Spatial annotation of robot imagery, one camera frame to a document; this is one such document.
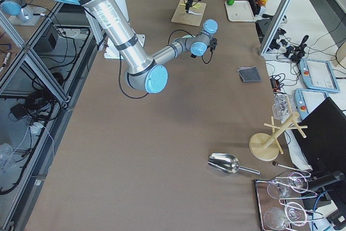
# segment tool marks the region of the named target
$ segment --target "black cylinder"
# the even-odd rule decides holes
[[[314,181],[310,181],[309,189],[318,190],[319,188],[322,188],[323,186],[327,186],[335,182],[342,181],[344,179],[345,179],[345,175],[341,171],[338,170],[333,173],[324,175],[323,177],[320,177]]]

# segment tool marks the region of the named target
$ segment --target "blue framed device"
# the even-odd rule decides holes
[[[303,82],[309,89],[332,93],[340,92],[329,62],[302,58],[299,62],[299,68]]]
[[[324,90],[296,89],[294,91],[294,100],[301,119],[306,118],[327,97],[329,97],[328,92]]]

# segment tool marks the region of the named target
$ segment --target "green ball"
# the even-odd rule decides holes
[[[234,4],[234,0],[227,0],[227,5],[233,5]]]

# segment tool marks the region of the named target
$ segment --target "computer monitor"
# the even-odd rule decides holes
[[[293,133],[313,173],[341,171],[346,175],[346,115],[327,97],[299,125],[307,138],[297,130]],[[346,216],[346,180],[325,187],[338,210]]]

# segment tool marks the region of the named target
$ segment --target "blue cable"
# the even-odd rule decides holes
[[[325,190],[324,192],[322,192],[316,199],[315,201],[315,204],[314,204],[314,209],[313,211],[315,212],[316,211],[316,207],[317,207],[317,204],[318,204],[318,201],[320,200],[320,198],[325,194],[327,193],[329,190]],[[312,219],[311,219],[311,231],[314,231],[314,215],[312,215]]]

